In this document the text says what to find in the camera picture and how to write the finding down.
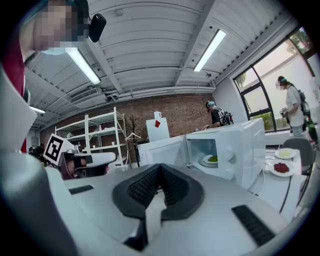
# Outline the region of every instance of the fluorescent light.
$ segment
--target fluorescent light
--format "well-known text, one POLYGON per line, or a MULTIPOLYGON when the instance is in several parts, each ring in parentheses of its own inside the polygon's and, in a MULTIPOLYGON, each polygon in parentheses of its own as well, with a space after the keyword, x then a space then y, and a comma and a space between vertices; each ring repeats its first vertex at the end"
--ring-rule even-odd
POLYGON ((193 69, 194 71, 199 72, 204 67, 206 62, 209 60, 209 58, 217 49, 218 45, 221 43, 221 41, 224 39, 225 36, 226 36, 225 32, 221 31, 220 29, 217 30, 211 42, 209 43, 209 46, 205 49, 199 62, 196 64, 195 68, 193 69))
POLYGON ((30 109, 32 109, 33 111, 39 112, 39 113, 41 113, 41 114, 46 113, 46 111, 44 111, 44 110, 42 110, 42 109, 39 109, 39 108, 36 108, 36 107, 34 107, 34 106, 29 106, 29 107, 30 107, 30 109))
POLYGON ((101 80, 89 66, 83 55, 79 52, 78 48, 68 48, 67 53, 94 85, 101 83, 101 80))

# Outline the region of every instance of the green food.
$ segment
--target green food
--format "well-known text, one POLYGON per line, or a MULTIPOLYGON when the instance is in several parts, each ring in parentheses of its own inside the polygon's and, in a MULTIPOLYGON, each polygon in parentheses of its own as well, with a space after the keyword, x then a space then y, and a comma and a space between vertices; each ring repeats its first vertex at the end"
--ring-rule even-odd
POLYGON ((213 155, 213 156, 209 157, 208 162, 211 162, 211 163, 218 162, 218 156, 213 155))

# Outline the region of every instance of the ceiling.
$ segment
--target ceiling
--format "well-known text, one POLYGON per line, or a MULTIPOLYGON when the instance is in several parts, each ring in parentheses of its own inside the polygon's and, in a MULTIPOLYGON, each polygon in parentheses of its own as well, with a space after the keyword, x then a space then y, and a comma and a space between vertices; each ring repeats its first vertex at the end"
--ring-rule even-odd
POLYGON ((155 89, 148 94, 153 96, 159 93, 157 89, 168 87, 176 93, 186 87, 200 87, 200 93, 212 92, 210 82, 284 10, 275 0, 88 2, 90 16, 102 14, 107 25, 98 43, 85 41, 78 48, 101 78, 97 86, 103 91, 82 106, 70 103, 74 94, 91 85, 89 79, 67 54, 38 54, 27 65, 25 75, 31 105, 46 110, 43 116, 38 115, 35 129, 83 109, 106 104, 105 95, 109 94, 120 100, 131 92, 155 89), (225 38, 202 71, 194 72, 218 29, 226 33, 225 38), (206 78, 206 72, 211 74, 210 78, 206 78))

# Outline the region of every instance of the plate of food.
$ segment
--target plate of food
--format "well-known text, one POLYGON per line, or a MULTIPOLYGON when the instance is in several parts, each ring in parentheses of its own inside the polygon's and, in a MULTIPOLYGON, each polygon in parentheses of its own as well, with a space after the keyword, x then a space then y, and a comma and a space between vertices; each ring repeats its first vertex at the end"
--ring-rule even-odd
POLYGON ((275 156, 280 159, 291 159, 296 155, 296 151, 292 148, 281 148, 275 152, 275 156))
POLYGON ((203 158, 203 161, 211 166, 217 166, 218 165, 218 156, 213 154, 208 154, 203 158))
POLYGON ((294 166, 288 161, 276 159, 271 162, 270 171, 279 177, 289 177, 294 174, 294 166))

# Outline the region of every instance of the red brick wall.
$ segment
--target red brick wall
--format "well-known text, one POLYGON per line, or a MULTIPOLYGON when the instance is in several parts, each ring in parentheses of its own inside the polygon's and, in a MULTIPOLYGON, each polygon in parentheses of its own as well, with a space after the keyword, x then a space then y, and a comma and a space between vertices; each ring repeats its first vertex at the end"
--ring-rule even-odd
MULTIPOLYGON (((159 97, 149 97, 136 99, 131 101, 119 102, 105 107, 92 109, 90 111, 77 114, 73 117, 65 119, 51 127, 40 132, 40 142, 47 144, 51 133, 55 133, 55 126, 57 128, 66 126, 68 124, 83 120, 85 114, 89 117, 94 117, 102 114, 106 114, 116 110, 124 114, 125 123, 131 125, 129 117, 133 115, 134 118, 139 118, 136 121, 137 128, 135 133, 139 135, 142 140, 146 140, 148 137, 146 120, 154 119, 154 112, 160 111, 162 116, 166 118, 170 137, 175 137, 183 134, 193 132, 196 128, 201 129, 205 125, 211 124, 211 116, 207 113, 205 108, 206 101, 213 100, 210 94, 178 94, 178 95, 167 95, 159 97)), ((112 123, 102 124, 104 127, 113 126, 112 123)), ((89 127, 89 131, 95 129, 95 127, 89 127)), ((83 134, 84 130, 79 129, 72 132, 73 135, 83 134)), ((130 129, 126 127, 126 133, 131 133, 130 129)), ((120 143, 124 143, 124 136, 119 133, 120 143)), ((116 142, 116 135, 106 135, 101 137, 102 145, 111 145, 112 142, 116 142)), ((85 147, 85 140, 79 140, 82 147, 85 147)), ((91 147, 95 145, 98 147, 98 141, 96 138, 92 138, 90 141, 91 147)), ((116 148, 112 150, 106 150, 108 152, 117 152, 116 148)), ((125 156, 126 147, 121 147, 122 155, 125 156)), ((136 157, 133 151, 132 142, 129 144, 130 159, 132 162, 136 162, 136 157)))

